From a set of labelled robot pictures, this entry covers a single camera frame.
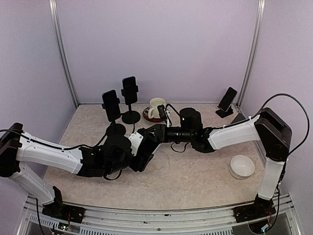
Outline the short black phone stand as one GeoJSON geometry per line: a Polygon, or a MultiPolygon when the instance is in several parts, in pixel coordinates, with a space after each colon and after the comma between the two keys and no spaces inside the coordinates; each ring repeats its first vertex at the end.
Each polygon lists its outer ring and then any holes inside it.
{"type": "Polygon", "coordinates": [[[110,122],[109,127],[106,129],[107,136],[115,136],[115,135],[125,135],[126,134],[126,128],[124,125],[120,123],[116,123],[116,120],[113,122],[110,122]]]}

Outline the black folding phone stand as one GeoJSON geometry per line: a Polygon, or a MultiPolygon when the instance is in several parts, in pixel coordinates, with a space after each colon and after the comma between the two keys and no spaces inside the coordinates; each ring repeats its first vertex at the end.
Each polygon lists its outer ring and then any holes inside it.
{"type": "Polygon", "coordinates": [[[226,112],[224,112],[224,111],[221,110],[221,109],[218,109],[215,113],[216,113],[219,117],[225,118],[225,117],[227,117],[227,116],[233,114],[233,109],[232,109],[231,106],[230,106],[229,109],[228,109],[226,112]]]}

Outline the tall black clamp phone stand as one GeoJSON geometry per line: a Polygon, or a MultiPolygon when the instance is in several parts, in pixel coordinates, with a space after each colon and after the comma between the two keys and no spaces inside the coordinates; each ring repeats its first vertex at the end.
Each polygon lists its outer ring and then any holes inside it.
{"type": "Polygon", "coordinates": [[[135,124],[140,121],[140,113],[132,109],[132,104],[127,105],[128,111],[122,114],[122,121],[125,124],[135,124]]]}

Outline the black phone crossing stack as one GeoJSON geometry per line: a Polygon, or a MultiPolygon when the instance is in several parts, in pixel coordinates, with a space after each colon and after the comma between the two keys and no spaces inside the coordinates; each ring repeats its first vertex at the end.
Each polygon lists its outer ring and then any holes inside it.
{"type": "Polygon", "coordinates": [[[102,108],[105,109],[109,122],[113,122],[121,117],[119,108],[120,100],[116,95],[116,90],[110,90],[102,94],[102,108]]]}

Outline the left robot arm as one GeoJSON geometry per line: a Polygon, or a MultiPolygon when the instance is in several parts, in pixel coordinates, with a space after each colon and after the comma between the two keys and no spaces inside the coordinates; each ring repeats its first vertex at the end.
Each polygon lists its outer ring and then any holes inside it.
{"type": "Polygon", "coordinates": [[[44,215],[62,220],[79,221],[84,208],[65,204],[61,191],[46,184],[26,162],[59,168],[80,177],[102,177],[111,180],[113,173],[121,174],[130,167],[143,172],[160,146],[147,137],[145,130],[109,136],[102,145],[85,144],[68,147],[38,139],[14,123],[2,129],[0,138],[0,175],[18,183],[42,203],[44,215]]]}

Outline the black plate phone stand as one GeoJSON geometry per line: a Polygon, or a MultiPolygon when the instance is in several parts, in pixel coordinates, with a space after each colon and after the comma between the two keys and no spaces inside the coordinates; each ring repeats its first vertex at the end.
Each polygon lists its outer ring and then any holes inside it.
{"type": "Polygon", "coordinates": [[[241,113],[237,114],[236,117],[233,119],[233,121],[231,122],[231,124],[235,124],[237,122],[243,121],[245,120],[245,116],[241,113]]]}

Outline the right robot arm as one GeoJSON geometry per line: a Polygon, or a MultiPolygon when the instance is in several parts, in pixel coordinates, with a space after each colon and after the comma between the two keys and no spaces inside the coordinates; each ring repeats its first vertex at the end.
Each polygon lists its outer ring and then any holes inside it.
{"type": "Polygon", "coordinates": [[[223,127],[204,127],[194,108],[179,111],[180,125],[155,124],[141,128],[137,156],[152,157],[162,143],[190,143],[200,153],[213,153],[225,147],[253,143],[264,167],[260,186],[251,204],[233,209],[236,222],[247,222],[279,213],[273,197],[279,191],[290,155],[291,128],[270,108],[223,127]]]}

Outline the light blue bottom phone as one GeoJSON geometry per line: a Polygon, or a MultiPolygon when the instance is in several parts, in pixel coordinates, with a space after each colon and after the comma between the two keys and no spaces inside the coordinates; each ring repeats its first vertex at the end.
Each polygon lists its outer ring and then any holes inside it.
{"type": "Polygon", "coordinates": [[[160,145],[160,141],[149,134],[145,134],[137,151],[137,157],[153,156],[160,145]]]}

